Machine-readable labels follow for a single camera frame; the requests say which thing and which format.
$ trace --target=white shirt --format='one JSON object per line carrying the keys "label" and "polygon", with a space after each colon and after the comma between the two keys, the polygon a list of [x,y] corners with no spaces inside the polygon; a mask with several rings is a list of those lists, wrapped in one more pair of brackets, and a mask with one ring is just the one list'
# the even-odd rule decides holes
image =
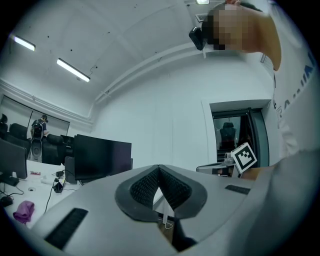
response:
{"label": "white shirt", "polygon": [[281,45],[281,64],[274,72],[273,105],[278,118],[280,157],[320,147],[320,73],[299,29],[277,5],[270,15]]}

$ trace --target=black office chair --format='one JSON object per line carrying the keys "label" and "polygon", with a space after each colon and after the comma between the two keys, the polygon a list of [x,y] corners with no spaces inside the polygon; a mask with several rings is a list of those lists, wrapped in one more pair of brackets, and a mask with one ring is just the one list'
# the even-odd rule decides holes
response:
{"label": "black office chair", "polygon": [[42,163],[59,166],[65,163],[66,145],[61,136],[49,134],[42,142]]}
{"label": "black office chair", "polygon": [[31,142],[27,139],[28,128],[18,123],[10,125],[9,132],[6,133],[5,140],[14,145],[25,148],[26,157],[28,158]]}
{"label": "black office chair", "polygon": [[2,114],[1,120],[0,120],[0,138],[5,139],[6,133],[8,131],[8,118],[5,114]]}
{"label": "black office chair", "polygon": [[32,126],[31,154],[35,160],[42,155],[42,139],[44,137],[44,128],[41,123],[37,122]]}
{"label": "black office chair", "polygon": [[221,146],[220,149],[231,149],[234,150],[235,147],[235,136],[236,129],[232,122],[225,122],[223,127],[220,129],[221,134]]}

